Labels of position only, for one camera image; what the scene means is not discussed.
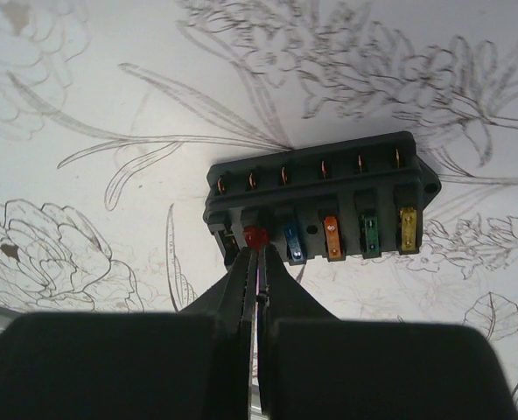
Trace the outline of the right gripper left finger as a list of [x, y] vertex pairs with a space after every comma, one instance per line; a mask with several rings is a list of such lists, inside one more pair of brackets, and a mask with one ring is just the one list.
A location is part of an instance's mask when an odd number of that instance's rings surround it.
[[0, 335], [0, 419], [247, 419], [257, 253], [173, 312], [30, 312]]

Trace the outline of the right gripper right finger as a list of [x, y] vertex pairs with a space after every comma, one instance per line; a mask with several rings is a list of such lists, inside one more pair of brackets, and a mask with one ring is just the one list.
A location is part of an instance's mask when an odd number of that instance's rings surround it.
[[258, 256], [258, 382], [272, 419], [516, 419], [495, 351], [455, 324], [342, 320]]

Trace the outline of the blue fuse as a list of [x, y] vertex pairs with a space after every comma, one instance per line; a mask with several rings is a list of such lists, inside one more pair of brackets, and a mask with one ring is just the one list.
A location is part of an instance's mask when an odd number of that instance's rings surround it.
[[298, 225], [291, 220], [283, 223], [283, 235], [286, 240], [287, 254], [291, 263], [305, 263], [306, 255], [303, 249]]

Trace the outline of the red fuse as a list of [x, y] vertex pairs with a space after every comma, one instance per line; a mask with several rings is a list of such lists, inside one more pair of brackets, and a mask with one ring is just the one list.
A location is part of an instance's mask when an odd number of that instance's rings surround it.
[[267, 230], [261, 226], [248, 226], [243, 229], [243, 237], [249, 248], [260, 250], [270, 242]]

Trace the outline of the black fuse box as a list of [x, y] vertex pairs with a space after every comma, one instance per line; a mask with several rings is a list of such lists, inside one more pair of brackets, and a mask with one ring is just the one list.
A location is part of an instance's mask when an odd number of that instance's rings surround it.
[[[248, 226], [265, 228], [285, 262], [302, 264], [289, 261], [285, 221], [297, 224], [306, 262], [328, 260], [327, 215], [338, 218], [342, 260], [363, 257], [360, 217], [365, 212], [378, 217], [381, 256], [415, 254], [422, 244], [424, 209], [442, 188], [407, 131], [215, 164], [206, 180], [210, 190], [203, 219], [226, 265], [247, 247], [243, 229]], [[414, 253], [400, 251], [401, 207], [417, 210]]]

